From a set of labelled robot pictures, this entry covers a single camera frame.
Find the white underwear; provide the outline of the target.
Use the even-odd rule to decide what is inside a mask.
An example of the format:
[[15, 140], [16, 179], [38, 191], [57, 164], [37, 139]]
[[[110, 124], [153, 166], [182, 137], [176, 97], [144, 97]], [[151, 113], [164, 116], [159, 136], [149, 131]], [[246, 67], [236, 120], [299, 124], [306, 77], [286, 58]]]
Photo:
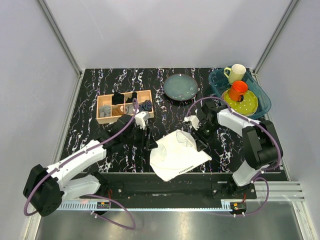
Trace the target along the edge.
[[175, 130], [156, 143], [158, 147], [151, 150], [149, 163], [155, 174], [165, 182], [212, 159], [204, 151], [197, 151], [192, 135], [182, 130]]

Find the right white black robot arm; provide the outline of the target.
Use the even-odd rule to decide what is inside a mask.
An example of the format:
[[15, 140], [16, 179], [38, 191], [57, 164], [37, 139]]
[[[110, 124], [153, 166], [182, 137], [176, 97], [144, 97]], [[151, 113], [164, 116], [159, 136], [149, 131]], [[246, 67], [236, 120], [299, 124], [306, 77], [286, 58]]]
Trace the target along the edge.
[[244, 161], [227, 182], [227, 192], [232, 198], [239, 198], [245, 187], [253, 183], [263, 172], [277, 168], [283, 156], [283, 150], [274, 124], [269, 121], [250, 119], [228, 105], [216, 107], [212, 102], [202, 106], [205, 118], [198, 119], [195, 115], [184, 118], [190, 122], [192, 137], [196, 142], [197, 151], [208, 148], [214, 133], [221, 127], [228, 128], [242, 137]]

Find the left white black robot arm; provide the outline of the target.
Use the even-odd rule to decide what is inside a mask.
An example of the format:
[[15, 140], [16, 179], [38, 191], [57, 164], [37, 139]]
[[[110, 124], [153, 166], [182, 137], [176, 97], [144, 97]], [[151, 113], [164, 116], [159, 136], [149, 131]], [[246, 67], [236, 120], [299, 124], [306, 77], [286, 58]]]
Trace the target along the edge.
[[151, 128], [147, 125], [149, 113], [123, 115], [107, 126], [84, 147], [57, 163], [34, 166], [23, 189], [26, 198], [23, 213], [30, 216], [32, 205], [42, 217], [52, 214], [61, 203], [75, 198], [94, 195], [97, 198], [111, 195], [110, 182], [97, 171], [75, 178], [91, 165], [120, 151], [124, 145], [133, 145], [145, 151], [157, 148]]

